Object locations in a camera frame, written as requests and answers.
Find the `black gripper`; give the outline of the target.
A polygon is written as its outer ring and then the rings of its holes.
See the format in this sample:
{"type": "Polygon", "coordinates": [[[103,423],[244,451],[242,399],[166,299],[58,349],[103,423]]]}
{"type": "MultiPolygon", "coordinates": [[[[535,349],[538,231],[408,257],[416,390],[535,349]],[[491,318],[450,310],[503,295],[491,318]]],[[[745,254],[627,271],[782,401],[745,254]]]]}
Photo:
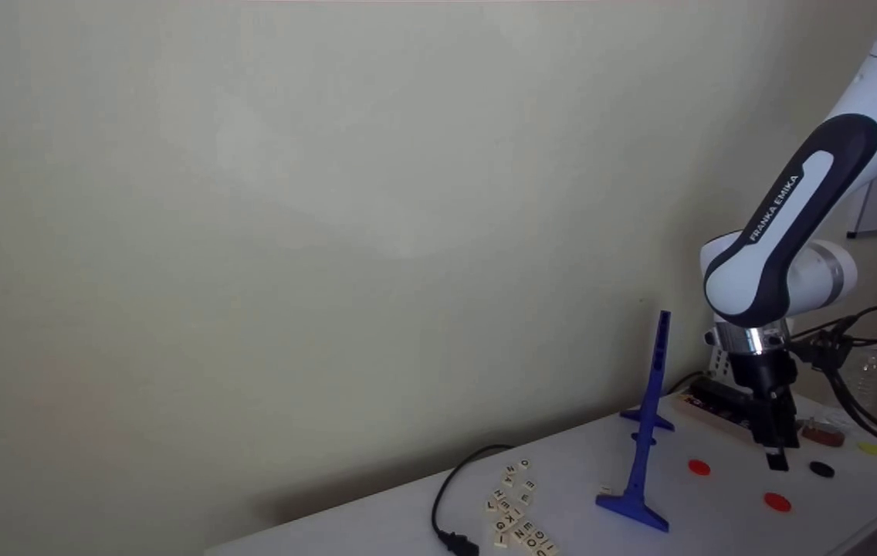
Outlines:
{"type": "Polygon", "coordinates": [[[784,449],[795,449],[795,407],[790,395],[795,364],[787,352],[787,327],[716,323],[713,337],[729,354],[734,383],[750,393],[750,431],[760,446],[769,446],[769,468],[787,471],[790,465],[784,449]]]}

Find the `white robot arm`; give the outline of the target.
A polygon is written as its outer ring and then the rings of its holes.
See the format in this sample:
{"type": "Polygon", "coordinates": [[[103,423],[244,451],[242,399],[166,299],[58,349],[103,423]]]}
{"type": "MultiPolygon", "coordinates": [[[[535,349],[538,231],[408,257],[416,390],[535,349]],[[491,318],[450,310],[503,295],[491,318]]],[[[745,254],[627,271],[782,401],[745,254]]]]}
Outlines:
{"type": "Polygon", "coordinates": [[[877,179],[877,40],[861,69],[793,149],[742,231],[701,246],[704,299],[713,338],[731,373],[753,393],[750,435],[772,468],[795,446],[787,318],[832,305],[854,285],[851,257],[815,227],[854,189],[877,179]]]}

